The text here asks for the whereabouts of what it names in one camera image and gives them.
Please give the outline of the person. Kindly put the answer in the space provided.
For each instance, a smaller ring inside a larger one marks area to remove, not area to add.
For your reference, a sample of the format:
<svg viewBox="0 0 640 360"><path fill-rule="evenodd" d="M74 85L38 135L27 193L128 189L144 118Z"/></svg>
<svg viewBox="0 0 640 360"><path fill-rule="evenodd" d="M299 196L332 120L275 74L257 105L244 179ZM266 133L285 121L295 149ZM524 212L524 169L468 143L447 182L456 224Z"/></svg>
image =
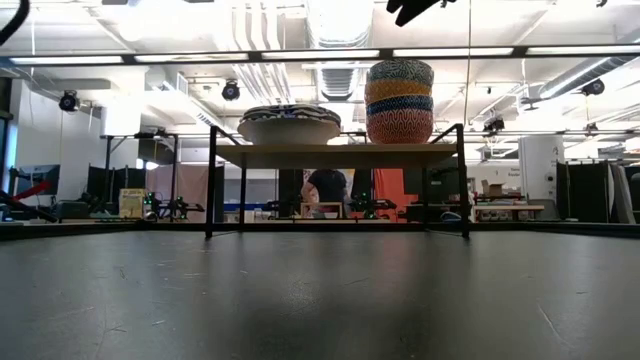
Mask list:
<svg viewBox="0 0 640 360"><path fill-rule="evenodd" d="M344 217L347 215L347 180L339 170L314 170L302 186L301 196L305 202L341 202L344 204Z"/></svg>

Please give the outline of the red patterned bowl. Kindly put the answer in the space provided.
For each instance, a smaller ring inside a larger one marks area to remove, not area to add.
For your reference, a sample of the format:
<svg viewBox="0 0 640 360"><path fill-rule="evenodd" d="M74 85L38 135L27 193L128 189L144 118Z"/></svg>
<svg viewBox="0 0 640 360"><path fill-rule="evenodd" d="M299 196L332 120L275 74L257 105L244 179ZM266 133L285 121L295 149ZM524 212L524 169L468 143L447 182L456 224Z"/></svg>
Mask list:
<svg viewBox="0 0 640 360"><path fill-rule="evenodd" d="M366 131L376 144L423 144L433 133L431 110L399 109L368 115Z"/></svg>

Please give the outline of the yellow printed box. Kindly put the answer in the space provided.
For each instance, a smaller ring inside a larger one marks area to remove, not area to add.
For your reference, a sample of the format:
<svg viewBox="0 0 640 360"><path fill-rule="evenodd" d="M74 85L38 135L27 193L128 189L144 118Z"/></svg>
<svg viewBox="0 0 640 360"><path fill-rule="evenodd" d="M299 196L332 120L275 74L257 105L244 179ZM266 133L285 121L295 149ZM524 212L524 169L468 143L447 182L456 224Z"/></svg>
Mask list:
<svg viewBox="0 0 640 360"><path fill-rule="evenodd" d="M119 217L124 219L142 219L144 216L145 190L124 188L120 190L118 206Z"/></svg>

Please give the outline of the blue patterned bowl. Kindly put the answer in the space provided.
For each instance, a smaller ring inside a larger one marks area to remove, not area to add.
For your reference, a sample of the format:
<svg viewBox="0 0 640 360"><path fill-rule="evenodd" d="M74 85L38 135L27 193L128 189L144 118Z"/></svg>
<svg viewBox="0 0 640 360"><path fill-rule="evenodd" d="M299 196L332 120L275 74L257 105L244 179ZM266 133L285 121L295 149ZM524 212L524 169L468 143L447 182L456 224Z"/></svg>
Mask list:
<svg viewBox="0 0 640 360"><path fill-rule="evenodd" d="M368 116L395 110L417 109L432 111L433 98L427 95L403 95L382 99L366 106Z"/></svg>

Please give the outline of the green patterned bowl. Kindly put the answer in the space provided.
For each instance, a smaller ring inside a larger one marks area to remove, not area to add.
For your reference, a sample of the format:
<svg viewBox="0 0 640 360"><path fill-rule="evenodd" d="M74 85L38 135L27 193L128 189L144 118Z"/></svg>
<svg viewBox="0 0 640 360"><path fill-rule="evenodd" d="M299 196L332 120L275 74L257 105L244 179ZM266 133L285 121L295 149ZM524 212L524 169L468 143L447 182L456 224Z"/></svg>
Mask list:
<svg viewBox="0 0 640 360"><path fill-rule="evenodd" d="M368 83L378 80L408 80L431 86L434 83L434 70L420 60L384 60L373 65L367 74Z"/></svg>

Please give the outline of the yellow patterned bowl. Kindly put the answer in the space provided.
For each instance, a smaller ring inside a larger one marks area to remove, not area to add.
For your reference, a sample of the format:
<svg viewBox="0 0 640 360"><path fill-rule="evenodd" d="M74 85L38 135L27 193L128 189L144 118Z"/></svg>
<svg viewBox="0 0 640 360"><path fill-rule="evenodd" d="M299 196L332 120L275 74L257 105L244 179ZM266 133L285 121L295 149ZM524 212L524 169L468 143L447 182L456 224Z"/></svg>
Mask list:
<svg viewBox="0 0 640 360"><path fill-rule="evenodd" d="M431 96L432 86L410 80L386 79L368 82L364 90L366 104L409 95Z"/></svg>

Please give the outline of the small wooden crate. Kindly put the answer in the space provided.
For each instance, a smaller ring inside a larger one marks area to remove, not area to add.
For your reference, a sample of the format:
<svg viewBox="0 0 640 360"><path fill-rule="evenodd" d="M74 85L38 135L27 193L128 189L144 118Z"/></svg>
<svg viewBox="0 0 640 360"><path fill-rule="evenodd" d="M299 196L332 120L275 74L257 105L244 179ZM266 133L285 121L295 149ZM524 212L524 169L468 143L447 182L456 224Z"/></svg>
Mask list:
<svg viewBox="0 0 640 360"><path fill-rule="evenodd" d="M341 202L303 202L300 215L304 219L335 220L344 217L344 204Z"/></svg>

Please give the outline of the wooden background table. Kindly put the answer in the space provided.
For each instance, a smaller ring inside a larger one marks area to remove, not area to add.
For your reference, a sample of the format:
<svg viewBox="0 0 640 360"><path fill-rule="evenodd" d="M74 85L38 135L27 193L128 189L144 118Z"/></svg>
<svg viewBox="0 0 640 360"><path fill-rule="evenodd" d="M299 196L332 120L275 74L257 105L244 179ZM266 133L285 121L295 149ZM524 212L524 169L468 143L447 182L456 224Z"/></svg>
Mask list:
<svg viewBox="0 0 640 360"><path fill-rule="evenodd" d="M475 222L522 222L543 210L543 205L475 205L472 215Z"/></svg>

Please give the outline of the black partition screen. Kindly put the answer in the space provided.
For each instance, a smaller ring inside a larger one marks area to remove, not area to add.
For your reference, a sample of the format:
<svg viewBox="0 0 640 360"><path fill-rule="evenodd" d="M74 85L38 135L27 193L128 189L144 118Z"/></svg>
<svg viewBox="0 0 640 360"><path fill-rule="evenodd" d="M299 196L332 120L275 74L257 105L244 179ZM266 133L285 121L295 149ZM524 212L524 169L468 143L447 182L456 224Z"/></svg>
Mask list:
<svg viewBox="0 0 640 360"><path fill-rule="evenodd" d="M606 223L608 173L604 163L556 165L556 207L561 219Z"/></svg>

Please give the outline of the white round pillar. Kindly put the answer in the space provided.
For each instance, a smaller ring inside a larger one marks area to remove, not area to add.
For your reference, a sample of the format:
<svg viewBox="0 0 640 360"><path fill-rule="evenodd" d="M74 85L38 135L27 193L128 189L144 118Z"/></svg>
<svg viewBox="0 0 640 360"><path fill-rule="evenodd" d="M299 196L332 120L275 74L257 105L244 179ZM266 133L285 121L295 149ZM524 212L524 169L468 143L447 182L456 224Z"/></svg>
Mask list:
<svg viewBox="0 0 640 360"><path fill-rule="evenodd" d="M557 165L565 162L564 153L560 135L519 139L521 192L528 200L556 200Z"/></svg>

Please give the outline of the dark computer monitor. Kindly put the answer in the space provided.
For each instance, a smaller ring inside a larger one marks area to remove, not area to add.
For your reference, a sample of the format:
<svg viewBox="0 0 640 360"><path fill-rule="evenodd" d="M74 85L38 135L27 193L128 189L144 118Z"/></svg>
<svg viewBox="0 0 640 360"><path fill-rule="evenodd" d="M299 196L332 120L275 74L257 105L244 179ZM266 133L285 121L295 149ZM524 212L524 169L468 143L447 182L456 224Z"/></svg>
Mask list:
<svg viewBox="0 0 640 360"><path fill-rule="evenodd" d="M17 170L16 194L56 195L59 188L59 165L25 166Z"/></svg>

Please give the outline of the orange curtain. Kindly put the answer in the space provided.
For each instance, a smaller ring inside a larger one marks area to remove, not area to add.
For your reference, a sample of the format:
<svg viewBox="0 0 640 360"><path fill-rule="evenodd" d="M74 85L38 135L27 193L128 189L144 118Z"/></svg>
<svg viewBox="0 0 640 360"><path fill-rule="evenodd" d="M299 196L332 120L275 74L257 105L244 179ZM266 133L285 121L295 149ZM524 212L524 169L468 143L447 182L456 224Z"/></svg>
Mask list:
<svg viewBox="0 0 640 360"><path fill-rule="evenodd" d="M392 223L422 223L424 221L421 209L407 208L419 198L417 195L405 193L403 169L375 169L374 187L376 199L387 199L396 204L395 210L378 210L379 216L388 216Z"/></svg>

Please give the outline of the grey equipment case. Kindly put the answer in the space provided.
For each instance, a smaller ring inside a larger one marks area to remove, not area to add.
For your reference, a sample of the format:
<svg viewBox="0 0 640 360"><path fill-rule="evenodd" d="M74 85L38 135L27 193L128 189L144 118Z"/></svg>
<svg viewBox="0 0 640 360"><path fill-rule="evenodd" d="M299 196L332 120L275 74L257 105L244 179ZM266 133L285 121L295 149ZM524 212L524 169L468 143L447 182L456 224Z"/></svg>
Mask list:
<svg viewBox="0 0 640 360"><path fill-rule="evenodd" d="M54 206L54 214L58 219L87 219L89 205L83 201L59 201Z"/></svg>

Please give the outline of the black metal wooden shelf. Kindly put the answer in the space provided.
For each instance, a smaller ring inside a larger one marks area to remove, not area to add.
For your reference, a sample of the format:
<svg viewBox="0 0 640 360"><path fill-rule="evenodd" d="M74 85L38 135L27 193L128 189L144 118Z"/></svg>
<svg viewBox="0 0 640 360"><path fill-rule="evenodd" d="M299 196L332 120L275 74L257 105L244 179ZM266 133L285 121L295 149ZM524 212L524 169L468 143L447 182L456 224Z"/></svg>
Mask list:
<svg viewBox="0 0 640 360"><path fill-rule="evenodd" d="M208 180L205 234L214 230L216 160L222 158L241 169L240 214L245 214L246 171L249 169L396 169L420 168L448 156L457 157L461 236L470 238L469 192L464 148L464 126L457 123L427 144L357 144L357 145L218 145L217 137L229 134L214 126L209 132Z"/></svg>

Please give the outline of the black metal stand frame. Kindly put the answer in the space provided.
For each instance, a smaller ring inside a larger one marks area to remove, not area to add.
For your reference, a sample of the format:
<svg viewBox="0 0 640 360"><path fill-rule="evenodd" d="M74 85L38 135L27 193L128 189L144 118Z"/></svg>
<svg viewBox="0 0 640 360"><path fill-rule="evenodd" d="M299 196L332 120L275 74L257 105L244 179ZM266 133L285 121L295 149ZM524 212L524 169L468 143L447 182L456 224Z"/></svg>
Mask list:
<svg viewBox="0 0 640 360"><path fill-rule="evenodd" d="M177 183L177 173L178 173L178 149L179 149L178 134L167 133L165 130L157 130L155 133L138 132L131 135L101 135L100 138L106 140L106 155L105 155L105 166L104 166L103 194L102 194L102 197L100 198L99 204L96 206L96 210L98 212L107 213L105 205L108 202L110 202L112 199L112 195L110 192L110 187L112 186L111 174L113 173L113 170L110 167L111 154L127 139L155 140L155 141L160 141L163 139L173 140L173 158L171 163L172 177L171 177L171 190L170 190L169 203L174 203L176 201L176 183Z"/></svg>

